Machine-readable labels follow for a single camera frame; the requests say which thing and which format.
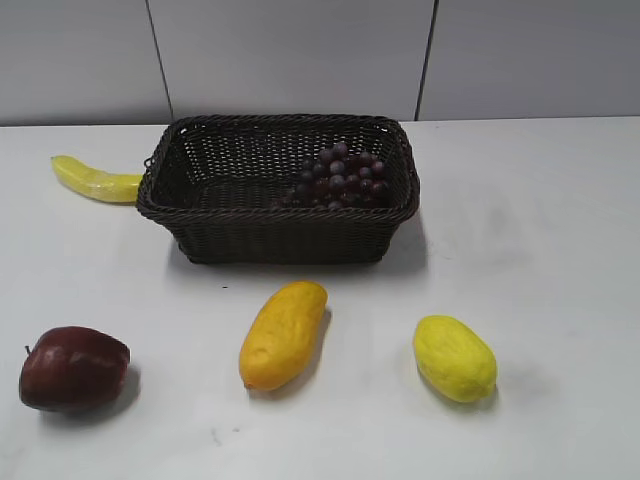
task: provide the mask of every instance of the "table surface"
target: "table surface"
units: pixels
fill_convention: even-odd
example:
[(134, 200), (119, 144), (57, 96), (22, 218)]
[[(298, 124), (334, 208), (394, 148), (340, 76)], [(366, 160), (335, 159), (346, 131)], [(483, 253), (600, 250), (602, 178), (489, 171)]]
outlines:
[[(640, 118), (404, 127), (419, 214), (351, 267), (192, 265), (51, 171), (61, 153), (141, 171), (163, 126), (0, 129), (0, 479), (639, 478)], [(321, 357), (250, 397), (240, 345), (301, 278), (329, 291)], [(411, 338), (436, 313), (495, 351), (491, 399), (421, 382)], [(70, 324), (132, 351), (118, 403), (82, 418), (17, 394), (24, 345)]]

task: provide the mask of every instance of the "banana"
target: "banana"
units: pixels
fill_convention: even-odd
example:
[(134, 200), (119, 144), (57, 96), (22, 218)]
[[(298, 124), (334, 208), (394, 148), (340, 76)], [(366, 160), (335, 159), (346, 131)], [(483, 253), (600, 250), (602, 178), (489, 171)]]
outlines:
[(134, 203), (142, 175), (118, 175), (91, 168), (68, 155), (51, 158), (53, 171), (66, 187), (108, 203)]

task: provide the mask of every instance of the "woven basket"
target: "woven basket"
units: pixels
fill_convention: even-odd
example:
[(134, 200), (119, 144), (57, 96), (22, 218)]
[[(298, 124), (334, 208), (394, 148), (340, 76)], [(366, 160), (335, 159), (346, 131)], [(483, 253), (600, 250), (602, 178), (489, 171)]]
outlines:
[[(338, 141), (385, 162), (389, 207), (274, 207), (303, 160)], [(166, 129), (146, 167), (138, 211), (166, 227), (194, 263), (375, 262), (419, 203), (407, 136), (384, 117), (186, 118)]]

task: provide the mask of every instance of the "apple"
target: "apple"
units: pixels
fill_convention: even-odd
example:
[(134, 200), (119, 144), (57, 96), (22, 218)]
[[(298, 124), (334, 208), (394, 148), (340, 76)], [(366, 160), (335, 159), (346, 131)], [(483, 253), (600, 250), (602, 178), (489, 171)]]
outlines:
[(85, 327), (49, 330), (27, 352), (20, 400), (54, 412), (83, 411), (115, 400), (130, 360), (124, 343)]

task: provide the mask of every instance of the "fake fruit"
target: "fake fruit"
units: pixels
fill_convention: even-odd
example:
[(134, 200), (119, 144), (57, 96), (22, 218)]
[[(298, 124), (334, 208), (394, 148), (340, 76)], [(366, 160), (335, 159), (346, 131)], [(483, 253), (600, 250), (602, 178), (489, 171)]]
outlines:
[(240, 376), (248, 389), (275, 390), (309, 364), (327, 303), (317, 283), (291, 283), (262, 307), (240, 351)]
[(88, 167), (68, 155), (51, 159), (60, 182), (85, 197), (109, 203), (133, 203), (142, 175), (117, 175)]
[[(274, 202), (275, 207), (376, 208), (389, 206), (390, 189), (385, 181), (386, 167), (376, 154), (361, 151), (349, 154), (349, 147), (338, 142), (331, 148), (320, 150), (315, 160), (304, 159), (300, 166), (296, 186), (283, 198)], [(372, 192), (373, 179), (383, 187)], [(314, 188), (307, 188), (315, 179)], [(353, 195), (343, 198), (345, 189)], [(364, 201), (363, 194), (369, 194)]]
[(491, 349), (453, 317), (423, 318), (413, 338), (418, 370), (440, 393), (456, 402), (489, 396), (497, 365)]
[(122, 391), (129, 359), (127, 346), (109, 335), (84, 327), (54, 328), (24, 362), (20, 400), (58, 412), (98, 407)]

